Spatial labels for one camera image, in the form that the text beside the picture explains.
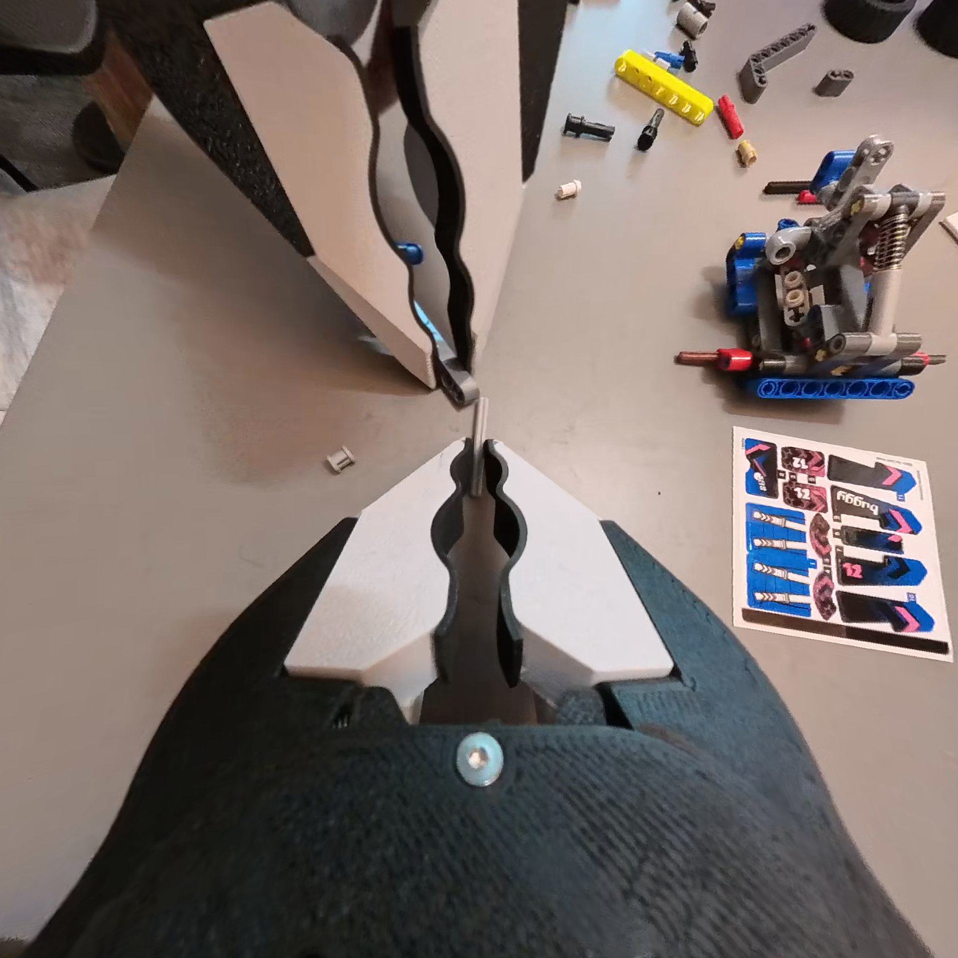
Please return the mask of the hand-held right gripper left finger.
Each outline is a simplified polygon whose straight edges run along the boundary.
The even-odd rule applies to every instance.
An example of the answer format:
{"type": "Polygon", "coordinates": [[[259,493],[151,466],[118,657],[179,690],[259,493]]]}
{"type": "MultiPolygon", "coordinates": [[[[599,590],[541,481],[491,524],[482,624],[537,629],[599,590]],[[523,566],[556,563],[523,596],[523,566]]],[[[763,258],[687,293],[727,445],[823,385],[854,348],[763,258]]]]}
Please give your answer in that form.
{"type": "Polygon", "coordinates": [[[458,600],[470,442],[457,440],[358,516],[284,660],[294,677],[431,685],[458,600]]]}

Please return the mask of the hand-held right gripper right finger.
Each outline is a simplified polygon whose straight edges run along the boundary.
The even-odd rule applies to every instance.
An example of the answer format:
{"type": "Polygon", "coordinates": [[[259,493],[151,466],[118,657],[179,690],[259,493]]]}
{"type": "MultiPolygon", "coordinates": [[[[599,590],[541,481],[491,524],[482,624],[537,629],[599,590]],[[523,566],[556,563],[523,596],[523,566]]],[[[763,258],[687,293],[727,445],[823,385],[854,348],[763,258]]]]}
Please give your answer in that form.
{"type": "Polygon", "coordinates": [[[505,444],[485,443],[493,535],[507,560],[496,643],[513,687],[595,687],[674,668],[600,518],[505,444]]]}

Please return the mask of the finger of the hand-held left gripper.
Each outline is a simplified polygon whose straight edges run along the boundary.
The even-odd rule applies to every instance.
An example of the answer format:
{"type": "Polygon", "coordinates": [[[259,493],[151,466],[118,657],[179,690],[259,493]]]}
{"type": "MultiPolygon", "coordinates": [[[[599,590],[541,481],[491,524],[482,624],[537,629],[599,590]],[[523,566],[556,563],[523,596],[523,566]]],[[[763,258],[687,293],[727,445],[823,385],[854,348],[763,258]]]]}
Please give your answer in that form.
{"type": "Polygon", "coordinates": [[[475,369],[523,200],[515,1],[394,1],[394,65],[437,185],[436,247],[461,365],[475,369]]]}
{"type": "Polygon", "coordinates": [[[437,345],[416,315],[411,267],[375,197],[378,127],[352,53],[274,2],[204,28],[330,289],[423,386],[440,385],[437,345]]]}

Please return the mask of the dark grey angled beam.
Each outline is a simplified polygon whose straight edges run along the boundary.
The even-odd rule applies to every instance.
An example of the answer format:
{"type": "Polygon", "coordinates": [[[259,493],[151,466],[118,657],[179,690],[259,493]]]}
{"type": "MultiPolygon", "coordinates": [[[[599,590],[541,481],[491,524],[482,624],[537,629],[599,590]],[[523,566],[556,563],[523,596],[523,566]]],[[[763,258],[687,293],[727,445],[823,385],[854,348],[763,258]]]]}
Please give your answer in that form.
{"type": "Polygon", "coordinates": [[[438,388],[457,408],[467,408],[480,399],[480,389],[473,375],[461,363],[450,343],[429,319],[418,301],[413,308],[419,325],[433,343],[433,369],[438,388]]]}
{"type": "Polygon", "coordinates": [[[770,71],[804,52],[817,30],[815,23],[808,22],[750,54],[737,74],[743,100],[749,104],[758,102],[767,89],[770,71]]]}

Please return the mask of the brown wooden cabinet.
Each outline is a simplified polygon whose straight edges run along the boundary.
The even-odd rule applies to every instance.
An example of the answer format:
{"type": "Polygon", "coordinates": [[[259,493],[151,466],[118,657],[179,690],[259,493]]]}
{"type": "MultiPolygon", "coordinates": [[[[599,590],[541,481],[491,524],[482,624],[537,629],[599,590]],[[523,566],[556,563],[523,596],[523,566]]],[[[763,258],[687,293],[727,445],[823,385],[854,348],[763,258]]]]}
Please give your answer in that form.
{"type": "Polygon", "coordinates": [[[101,107],[121,148],[127,150],[153,92],[137,60],[113,30],[106,34],[102,65],[90,84],[92,98],[101,107]]]}

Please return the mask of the black office chair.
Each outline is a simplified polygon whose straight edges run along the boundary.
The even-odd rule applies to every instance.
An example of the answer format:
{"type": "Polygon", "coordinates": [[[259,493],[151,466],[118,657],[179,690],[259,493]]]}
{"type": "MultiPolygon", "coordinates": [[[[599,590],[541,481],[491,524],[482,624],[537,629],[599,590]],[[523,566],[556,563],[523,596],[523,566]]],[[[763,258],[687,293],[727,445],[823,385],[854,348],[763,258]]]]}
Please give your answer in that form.
{"type": "Polygon", "coordinates": [[[97,2],[1,3],[2,194],[118,170],[125,149],[80,83],[102,67],[107,39],[97,2]]]}

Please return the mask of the yellow plastic beam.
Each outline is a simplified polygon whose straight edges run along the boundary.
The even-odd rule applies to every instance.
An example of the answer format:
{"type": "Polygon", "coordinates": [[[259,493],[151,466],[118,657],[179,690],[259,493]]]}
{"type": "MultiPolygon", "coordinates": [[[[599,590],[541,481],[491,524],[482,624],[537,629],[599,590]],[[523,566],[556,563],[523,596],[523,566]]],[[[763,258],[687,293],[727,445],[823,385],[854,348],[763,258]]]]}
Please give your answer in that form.
{"type": "Polygon", "coordinates": [[[616,58],[614,74],[692,126],[704,124],[715,108],[714,102],[701,91],[657,60],[635,51],[625,51],[616,58]]]}

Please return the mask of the blue and pink sticker sheet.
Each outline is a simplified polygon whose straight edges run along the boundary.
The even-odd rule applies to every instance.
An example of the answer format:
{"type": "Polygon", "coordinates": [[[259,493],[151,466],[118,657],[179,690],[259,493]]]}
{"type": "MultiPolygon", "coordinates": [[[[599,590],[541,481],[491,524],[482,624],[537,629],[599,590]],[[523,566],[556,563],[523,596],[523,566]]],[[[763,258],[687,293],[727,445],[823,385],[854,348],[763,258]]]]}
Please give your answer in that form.
{"type": "Polygon", "coordinates": [[[955,661],[928,466],[736,426],[737,627],[955,661]]]}

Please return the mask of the toy buggy chassis assembly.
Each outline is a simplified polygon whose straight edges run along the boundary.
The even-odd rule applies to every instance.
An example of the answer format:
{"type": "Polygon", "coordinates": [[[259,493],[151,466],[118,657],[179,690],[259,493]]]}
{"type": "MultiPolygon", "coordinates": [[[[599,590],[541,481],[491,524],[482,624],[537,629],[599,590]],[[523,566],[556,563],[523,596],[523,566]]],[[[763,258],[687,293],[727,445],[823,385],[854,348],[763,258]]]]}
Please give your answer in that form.
{"type": "Polygon", "coordinates": [[[725,281],[744,344],[680,352],[675,364],[724,374],[764,401],[903,400],[921,373],[944,364],[898,312],[904,260],[946,196],[877,186],[893,151],[871,135],[829,152],[810,183],[819,216],[740,234],[725,281]]]}

